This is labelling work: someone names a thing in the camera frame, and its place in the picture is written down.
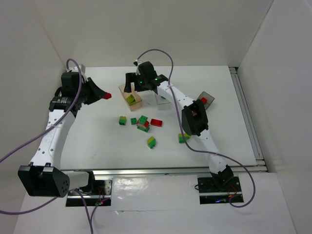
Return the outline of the yellow green red lego stack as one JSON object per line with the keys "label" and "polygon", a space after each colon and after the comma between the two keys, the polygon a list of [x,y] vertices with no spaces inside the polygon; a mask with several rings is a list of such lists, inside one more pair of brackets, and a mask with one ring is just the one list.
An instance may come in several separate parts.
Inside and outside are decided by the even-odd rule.
{"label": "yellow green red lego stack", "polygon": [[184,133],[184,134],[179,133],[178,134],[178,142],[179,143],[184,143],[186,140],[189,140],[190,138],[191,138],[191,136],[186,134],[186,133]]}

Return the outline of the lime green lego cube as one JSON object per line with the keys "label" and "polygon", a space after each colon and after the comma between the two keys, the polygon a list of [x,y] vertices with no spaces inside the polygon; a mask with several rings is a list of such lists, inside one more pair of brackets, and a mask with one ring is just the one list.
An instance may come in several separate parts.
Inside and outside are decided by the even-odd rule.
{"label": "lime green lego cube", "polygon": [[130,94],[127,98],[126,98],[126,101],[129,105],[133,105],[133,104],[136,104],[136,99],[135,97]]}

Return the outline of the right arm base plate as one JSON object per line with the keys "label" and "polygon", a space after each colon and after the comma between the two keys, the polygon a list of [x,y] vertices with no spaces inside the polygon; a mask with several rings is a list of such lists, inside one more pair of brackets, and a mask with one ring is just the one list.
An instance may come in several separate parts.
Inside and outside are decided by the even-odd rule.
{"label": "right arm base plate", "polygon": [[240,186],[239,177],[234,176],[224,187],[217,187],[212,177],[198,177],[194,189],[199,192],[199,203],[203,204],[224,204],[242,203],[244,198]]}

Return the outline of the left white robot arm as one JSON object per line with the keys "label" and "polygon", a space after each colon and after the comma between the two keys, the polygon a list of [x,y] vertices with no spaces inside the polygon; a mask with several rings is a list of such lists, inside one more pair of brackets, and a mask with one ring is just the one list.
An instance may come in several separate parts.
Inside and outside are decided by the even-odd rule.
{"label": "left white robot arm", "polygon": [[91,78],[80,78],[74,71],[61,75],[61,87],[49,104],[48,133],[43,136],[30,163],[18,170],[18,176],[30,196],[64,197],[74,189],[93,190],[94,173],[61,171],[61,155],[82,105],[109,98],[111,94],[101,90]]}

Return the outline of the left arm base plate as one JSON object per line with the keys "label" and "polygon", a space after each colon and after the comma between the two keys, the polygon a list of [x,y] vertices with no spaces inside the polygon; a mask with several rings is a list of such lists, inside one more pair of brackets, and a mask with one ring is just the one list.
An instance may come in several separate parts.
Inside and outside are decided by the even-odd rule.
{"label": "left arm base plate", "polygon": [[[111,206],[111,194],[113,180],[106,178],[103,180],[93,180],[90,187],[78,188],[88,207]],[[83,207],[83,201],[77,191],[71,191],[66,198],[66,207]]]}

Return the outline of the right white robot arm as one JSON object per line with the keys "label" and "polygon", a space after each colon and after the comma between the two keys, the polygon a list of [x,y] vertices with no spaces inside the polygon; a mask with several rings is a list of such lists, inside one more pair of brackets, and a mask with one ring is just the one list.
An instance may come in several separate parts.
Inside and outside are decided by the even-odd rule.
{"label": "right white robot arm", "polygon": [[137,92],[153,91],[173,103],[178,111],[183,132],[189,136],[195,136],[200,146],[198,150],[207,155],[208,166],[214,184],[218,188],[225,187],[234,174],[228,163],[218,154],[218,149],[213,141],[208,126],[208,117],[201,100],[192,99],[178,90],[164,75],[158,75],[154,66],[149,62],[134,62],[136,71],[125,75],[124,91]]}

